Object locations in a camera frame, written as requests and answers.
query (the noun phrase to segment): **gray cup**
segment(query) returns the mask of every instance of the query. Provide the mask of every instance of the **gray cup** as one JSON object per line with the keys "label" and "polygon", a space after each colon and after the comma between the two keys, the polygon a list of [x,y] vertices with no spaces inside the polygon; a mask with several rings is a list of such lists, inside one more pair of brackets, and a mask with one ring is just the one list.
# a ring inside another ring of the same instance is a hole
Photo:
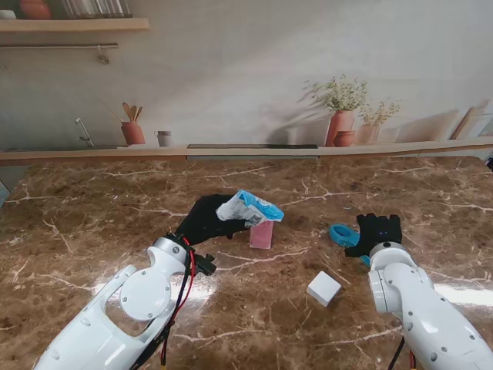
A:
{"label": "gray cup", "polygon": [[171,131],[154,131],[154,135],[157,137],[159,146],[171,145]]}

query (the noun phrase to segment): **wooden spoon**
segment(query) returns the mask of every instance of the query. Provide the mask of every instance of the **wooden spoon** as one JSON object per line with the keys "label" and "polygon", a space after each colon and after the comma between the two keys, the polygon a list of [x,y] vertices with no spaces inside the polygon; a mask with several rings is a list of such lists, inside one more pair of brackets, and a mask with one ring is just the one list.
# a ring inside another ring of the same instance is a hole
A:
{"label": "wooden spoon", "polygon": [[139,110],[137,110],[137,115],[136,115],[135,121],[137,121],[139,119],[141,112],[142,112],[142,107],[140,107]]}
{"label": "wooden spoon", "polygon": [[137,107],[136,106],[132,106],[132,108],[130,108],[130,114],[132,114],[132,118],[130,120],[132,122],[135,122],[136,114],[137,114]]}
{"label": "wooden spoon", "polygon": [[129,117],[130,121],[132,121],[132,114],[130,112],[130,106],[127,103],[123,103],[123,110],[125,111],[126,115]]}

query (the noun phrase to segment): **crumpled plastic bag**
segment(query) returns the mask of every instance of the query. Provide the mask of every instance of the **crumpled plastic bag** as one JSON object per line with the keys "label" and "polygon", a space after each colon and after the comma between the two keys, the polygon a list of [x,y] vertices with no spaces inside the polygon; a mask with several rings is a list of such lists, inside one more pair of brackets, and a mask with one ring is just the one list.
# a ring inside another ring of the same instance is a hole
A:
{"label": "crumpled plastic bag", "polygon": [[220,220],[246,220],[245,226],[252,227],[265,221],[281,222],[284,212],[272,203],[240,190],[216,210]]}

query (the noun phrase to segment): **black cable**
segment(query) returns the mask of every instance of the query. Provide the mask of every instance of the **black cable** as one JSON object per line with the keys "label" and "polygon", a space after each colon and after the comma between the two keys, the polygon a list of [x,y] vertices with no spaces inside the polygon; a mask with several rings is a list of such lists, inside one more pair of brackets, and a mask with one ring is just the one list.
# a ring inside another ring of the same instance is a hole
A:
{"label": "black cable", "polygon": [[156,351],[156,349],[159,347],[159,345],[161,343],[163,343],[164,341],[167,341],[167,339],[169,337],[169,332],[171,330],[171,327],[173,326],[174,316],[175,316],[176,312],[178,311],[179,304],[182,301],[182,296],[183,296],[183,292],[185,291],[186,282],[187,282],[188,277],[190,275],[191,259],[190,259],[189,247],[184,246],[182,243],[180,243],[180,245],[186,251],[185,274],[183,275],[182,286],[179,289],[178,298],[176,299],[175,309],[173,310],[173,314],[171,315],[167,324],[163,327],[162,331],[147,345],[146,349],[144,349],[144,351],[140,354],[140,356],[136,359],[136,361],[130,367],[130,370],[136,370],[136,369],[140,368],[142,365],[144,365],[147,362],[147,360],[150,359],[150,357],[153,355],[153,353]]}
{"label": "black cable", "polygon": [[395,362],[397,361],[397,358],[399,357],[399,354],[401,353],[403,347],[404,337],[402,337],[401,343],[399,344],[399,347],[397,347],[397,351],[394,354],[394,358],[392,358],[391,364],[388,366],[388,370],[392,370],[394,368]]}
{"label": "black cable", "polygon": [[166,347],[168,345],[169,333],[171,332],[171,327],[174,324],[176,313],[179,310],[179,305],[180,305],[180,303],[182,301],[183,292],[185,291],[186,281],[188,280],[188,277],[189,277],[189,274],[190,274],[190,262],[191,262],[191,258],[190,258],[189,248],[186,247],[185,248],[185,251],[186,251],[185,274],[183,275],[182,286],[179,289],[178,298],[176,299],[176,306],[175,306],[175,309],[173,311],[173,314],[171,315],[171,319],[168,321],[168,323],[164,327],[163,335],[161,335],[163,337],[163,340],[161,342],[163,343],[163,346],[164,346],[164,348],[163,348],[163,355],[161,356],[161,365],[162,366],[166,365]]}

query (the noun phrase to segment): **wooden shelf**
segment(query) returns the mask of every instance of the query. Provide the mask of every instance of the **wooden shelf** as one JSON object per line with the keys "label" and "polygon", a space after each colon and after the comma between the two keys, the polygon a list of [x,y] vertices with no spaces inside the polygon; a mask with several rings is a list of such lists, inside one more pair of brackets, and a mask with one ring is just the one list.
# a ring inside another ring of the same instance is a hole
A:
{"label": "wooden shelf", "polygon": [[493,147],[492,136],[463,140],[424,141],[420,143],[394,143],[388,145],[321,147],[318,149],[187,149],[185,146],[148,149],[87,149],[62,151],[0,151],[0,164],[30,163],[43,160],[88,159],[92,157],[125,158],[147,157],[170,158],[186,156],[398,156],[402,154],[424,154],[456,150],[477,150]]}
{"label": "wooden shelf", "polygon": [[94,32],[132,31],[149,29],[147,18],[71,19],[31,21],[28,19],[2,19],[0,32]]}

